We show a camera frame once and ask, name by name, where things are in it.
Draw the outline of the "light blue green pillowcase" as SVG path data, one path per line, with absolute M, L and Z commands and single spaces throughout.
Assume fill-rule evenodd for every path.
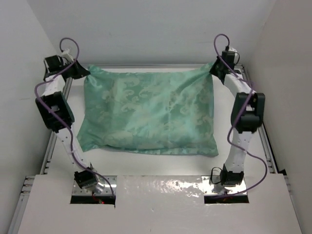
M 211 67 L 117 73 L 89 65 L 77 136 L 82 150 L 217 156 Z

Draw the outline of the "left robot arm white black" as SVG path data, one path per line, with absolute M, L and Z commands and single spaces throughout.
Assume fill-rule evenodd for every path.
M 45 126 L 52 130 L 63 144 L 74 167 L 74 180 L 83 190 L 94 191 L 98 183 L 91 162 L 82 155 L 82 149 L 73 132 L 74 114 L 63 94 L 69 78 L 80 79 L 90 75 L 71 55 L 54 55 L 44 59 L 45 90 L 35 102 Z

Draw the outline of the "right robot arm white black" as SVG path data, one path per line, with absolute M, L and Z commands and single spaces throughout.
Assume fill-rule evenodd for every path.
M 234 59 L 238 52 L 227 46 L 210 69 L 235 97 L 231 113 L 231 129 L 228 136 L 231 148 L 220 173 L 220 184 L 236 186 L 244 177 L 244 162 L 253 134 L 263 124 L 265 95 L 254 91 L 236 70 Z

